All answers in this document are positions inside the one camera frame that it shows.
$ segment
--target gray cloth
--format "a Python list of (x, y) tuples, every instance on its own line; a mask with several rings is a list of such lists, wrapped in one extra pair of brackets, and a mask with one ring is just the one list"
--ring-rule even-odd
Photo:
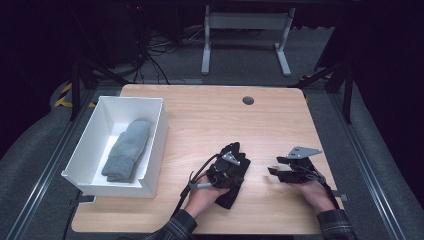
[(137, 160), (146, 147), (149, 132), (150, 122), (135, 120), (119, 135), (102, 169), (108, 182), (129, 183), (134, 180)]

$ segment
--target gray carpet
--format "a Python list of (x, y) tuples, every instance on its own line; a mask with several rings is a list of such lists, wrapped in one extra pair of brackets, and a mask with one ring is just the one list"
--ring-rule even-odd
[[(203, 45), (195, 42), (172, 54), (162, 54), (154, 59), (162, 67), (173, 84), (203, 85), (252, 85), (284, 87), (297, 83), (303, 75), (313, 73), (316, 61), (327, 42), (331, 29), (292, 30), (285, 53), (292, 70), (291, 77), (283, 77), (273, 43), (279, 32), (264, 31), (256, 37), (240, 32), (222, 32), (214, 35), (210, 74), (200, 74)], [(141, 68), (145, 83), (157, 84), (158, 73), (146, 62)], [(127, 76), (133, 80), (134, 75)], [(136, 82), (142, 83), (140, 76)], [(328, 95), (323, 90), (325, 80), (320, 80), (304, 89), (308, 106), (316, 125), (324, 151), (341, 193), (349, 201), (345, 209), (360, 239), (391, 239), (375, 196), (370, 193), (364, 178), (358, 153), (352, 146), (348, 131), (352, 130), (360, 142), (367, 160), (377, 176), (378, 182), (392, 206), (393, 214), (403, 231), (399, 239), (424, 239), (424, 213), (400, 175), (372, 118), (364, 106), (358, 89), (354, 88), (352, 101), (352, 125), (340, 120), (340, 98)], [(51, 97), (52, 105), (65, 83)], [(120, 87), (113, 81), (102, 81), (95, 91), (82, 88), (82, 95), (95, 102), (100, 95), (117, 95)], [(28, 224), (16, 239), (62, 239), (72, 207), (70, 201), (77, 189), (60, 176), (75, 148), (93, 108), (84, 108), (78, 121), (69, 122), (71, 109), (52, 107), (52, 111), (29, 128), (9, 149), (0, 161), (0, 239), (6, 239), (10, 229), (19, 218), (31, 192), (45, 189), (39, 204), (32, 206)], [(67, 129), (72, 134), (66, 139), (62, 154), (57, 154), (57, 145)], [(37, 181), (43, 176), (46, 166), (51, 165), (52, 156), (58, 156), (50, 179)], [(118, 236), (140, 238), (139, 234), (76, 233), (68, 229), (66, 239), (115, 239)], [(321, 239), (320, 236), (295, 236), (295, 239)]]

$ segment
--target white box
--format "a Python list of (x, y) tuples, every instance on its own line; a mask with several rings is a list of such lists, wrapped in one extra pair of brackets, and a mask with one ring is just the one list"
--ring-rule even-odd
[[(101, 171), (112, 146), (140, 118), (151, 125), (134, 182), (106, 181)], [(87, 195), (154, 198), (167, 133), (163, 99), (101, 96), (62, 176)]]

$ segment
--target human hand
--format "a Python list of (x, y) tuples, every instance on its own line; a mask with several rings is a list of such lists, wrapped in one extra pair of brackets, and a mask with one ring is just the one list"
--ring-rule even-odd
[(327, 195), (325, 188), (317, 180), (311, 180), (305, 183), (289, 183), (289, 185), (298, 189), (303, 194), (317, 214), (336, 209)]
[[(206, 175), (202, 176), (197, 183), (209, 182)], [(208, 209), (216, 201), (216, 199), (227, 193), (230, 189), (219, 189), (215, 187), (195, 188), (190, 191), (187, 205), (184, 210), (188, 212), (193, 218), (197, 218), (200, 213)]]

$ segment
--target plaid sleeve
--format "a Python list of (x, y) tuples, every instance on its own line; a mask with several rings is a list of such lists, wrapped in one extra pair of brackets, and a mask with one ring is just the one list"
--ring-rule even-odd
[(161, 229), (149, 235), (146, 240), (185, 240), (197, 227), (196, 220), (184, 210), (179, 210)]
[(321, 233), (326, 240), (356, 240), (352, 224), (344, 210), (336, 209), (317, 215)]

